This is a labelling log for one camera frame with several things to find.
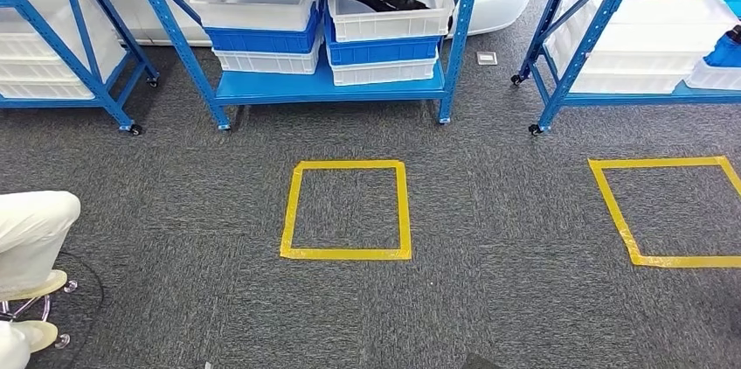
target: yellow tape square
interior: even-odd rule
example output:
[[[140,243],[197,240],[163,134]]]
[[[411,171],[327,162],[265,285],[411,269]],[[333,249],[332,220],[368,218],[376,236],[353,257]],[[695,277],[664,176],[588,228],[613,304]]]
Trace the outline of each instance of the yellow tape square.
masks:
[[[736,193],[741,198],[741,180],[733,170],[731,163],[726,157],[678,157],[678,158],[661,158],[661,159],[617,159],[617,160],[589,160],[589,166],[597,180],[597,186],[602,192],[602,197],[607,204],[607,210],[613,217],[615,226],[620,233],[620,237],[625,242],[630,261],[636,266],[651,266],[664,268],[722,268],[722,267],[741,267],[741,255],[701,255],[701,256],[657,256],[643,255],[635,242],[630,228],[623,218],[618,202],[613,196],[613,191],[605,178],[606,169],[617,168],[661,168],[677,166],[720,166],[725,175],[731,181],[736,189]]]
[[[342,249],[294,248],[296,212],[299,205],[301,179],[305,170],[369,170],[392,168],[396,173],[398,201],[398,249]],[[303,260],[410,260],[412,258],[412,230],[409,224],[409,201],[406,191],[404,163],[395,160],[378,161],[301,161],[294,168],[291,190],[288,193],[286,225],[280,241],[280,256]]]

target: floor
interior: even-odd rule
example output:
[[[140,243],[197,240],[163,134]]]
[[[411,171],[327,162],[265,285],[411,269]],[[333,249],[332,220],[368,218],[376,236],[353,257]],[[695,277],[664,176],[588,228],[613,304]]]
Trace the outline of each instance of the floor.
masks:
[[[633,266],[587,159],[726,155],[741,171],[741,109],[574,108],[531,137],[541,102],[509,76],[544,2],[469,40],[446,127],[429,102],[336,103],[231,109],[219,133],[166,48],[148,50],[161,87],[128,104],[144,136],[96,110],[0,112],[0,191],[83,204],[58,262],[80,289],[53,316],[73,342],[29,367],[738,367],[741,274]],[[499,66],[476,65],[491,50]],[[376,158],[405,163],[412,259],[281,259],[295,165]],[[295,245],[397,246],[392,178],[308,171]],[[741,254],[717,169],[607,178],[644,253]]]

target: chair caster wheel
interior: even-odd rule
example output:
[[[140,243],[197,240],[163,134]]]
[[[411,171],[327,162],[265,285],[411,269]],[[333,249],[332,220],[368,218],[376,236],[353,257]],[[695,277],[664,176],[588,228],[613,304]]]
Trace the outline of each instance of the chair caster wheel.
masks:
[[[70,343],[69,334],[62,334],[57,338],[57,342],[54,343],[54,347],[57,349],[64,349]]]
[[[76,281],[70,280],[65,285],[65,293],[72,293],[72,292],[74,292],[75,290],[77,290],[77,286],[78,285],[77,285],[77,282]]]
[[[132,136],[140,136],[144,133],[144,127],[139,124],[132,124],[131,129],[129,129],[128,132],[131,133]]]
[[[533,136],[537,136],[537,135],[543,133],[543,131],[540,129],[540,126],[538,126],[537,124],[531,124],[530,127],[528,127],[528,131]]]

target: person's leg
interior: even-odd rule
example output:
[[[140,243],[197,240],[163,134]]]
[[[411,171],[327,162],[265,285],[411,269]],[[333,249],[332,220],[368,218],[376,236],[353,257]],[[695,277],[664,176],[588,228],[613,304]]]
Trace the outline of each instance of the person's leg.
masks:
[[[24,369],[31,358],[31,345],[12,323],[0,321],[0,362],[3,368]]]
[[[44,283],[79,216],[80,201],[66,191],[0,196],[0,292]]]

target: white plastic storage bin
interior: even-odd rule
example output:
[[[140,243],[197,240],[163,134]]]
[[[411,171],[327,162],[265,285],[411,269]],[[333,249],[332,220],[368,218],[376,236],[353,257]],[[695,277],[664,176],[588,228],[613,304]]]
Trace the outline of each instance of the white plastic storage bin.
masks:
[[[291,52],[225,52],[214,50],[221,69],[232,72],[314,74],[322,34],[318,33],[309,54]]]
[[[575,48],[568,46],[567,42],[558,38],[546,40],[545,48],[556,64],[558,76],[563,77]],[[679,72],[673,70],[671,62],[689,64],[691,61],[697,62],[696,59],[696,53],[691,53],[685,59],[679,59],[677,57],[663,58],[655,52],[592,52],[571,86],[570,92],[574,94],[671,94],[677,83],[689,74],[684,65],[674,64],[674,66],[681,67],[679,67]]]
[[[671,94],[686,74],[650,74],[640,71],[580,74],[573,94]]]
[[[699,59],[712,51],[707,46],[682,47],[666,34],[660,34],[655,41],[665,41],[663,52],[651,50],[650,47],[615,46],[611,50],[597,50],[587,54],[587,60],[581,73],[621,73],[623,70],[634,70],[653,74],[689,74]],[[545,47],[553,58],[558,76],[564,74],[569,62],[576,55],[578,40],[570,33],[568,24],[557,30],[545,41]]]
[[[318,0],[190,0],[203,25],[275,31],[304,31]]]
[[[388,61],[380,63],[363,63],[359,65],[334,66],[332,68],[335,85],[366,85],[371,83],[400,82],[405,80],[431,79],[434,74],[434,59]]]
[[[375,12],[355,0],[328,0],[338,42],[446,35],[453,0],[419,0],[430,9]]]
[[[741,67],[713,67],[701,60],[684,82],[697,89],[741,91]]]
[[[106,82],[121,63],[126,51],[120,45],[111,45],[105,52],[96,52],[100,76]],[[76,79],[72,69],[60,57],[2,58],[0,80],[70,80]]]
[[[4,98],[54,100],[90,100],[95,95],[79,79],[68,80],[0,80]]]
[[[67,0],[30,0],[39,13],[46,19],[69,49],[80,59],[84,66],[87,64],[85,48],[80,39],[80,32],[74,21],[72,8]],[[80,0],[80,8],[85,18],[86,26],[90,34],[90,40],[99,63],[99,69],[104,77],[107,69],[112,67],[103,59],[108,60],[108,54],[116,52],[118,59],[126,54],[118,42],[118,37],[112,29],[112,25],[104,16],[100,7],[91,0]],[[55,59],[64,64],[57,53],[46,43],[33,27],[23,19],[16,10],[0,9],[0,63],[8,60],[18,65],[21,59],[47,61]],[[66,69],[60,71],[57,78],[64,79],[71,71]],[[14,79],[26,79],[36,75],[36,71],[17,71],[19,75],[13,75]]]

